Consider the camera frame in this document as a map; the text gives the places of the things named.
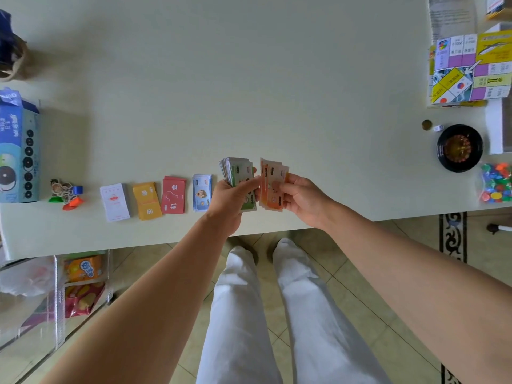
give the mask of blue box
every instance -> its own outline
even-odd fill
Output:
[[[16,90],[0,90],[0,202],[39,200],[39,110]]]

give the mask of leg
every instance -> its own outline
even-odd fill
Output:
[[[229,252],[215,285],[197,383],[282,383],[274,360],[253,256]]]
[[[307,254],[283,238],[273,264],[285,303],[294,381],[389,383],[384,370],[336,306]]]

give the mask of red card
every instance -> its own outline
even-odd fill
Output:
[[[162,213],[183,214],[185,212],[186,180],[176,177],[165,177],[162,183]]]

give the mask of forearm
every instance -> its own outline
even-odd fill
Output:
[[[326,211],[324,228],[390,307],[462,382],[509,377],[509,286],[387,232],[339,204]]]
[[[204,215],[67,350],[43,383],[165,383],[176,368],[227,238]],[[77,374],[88,367],[87,374]]]

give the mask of game board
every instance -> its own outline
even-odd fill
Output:
[[[512,31],[438,40],[433,104],[508,97],[512,85]]]

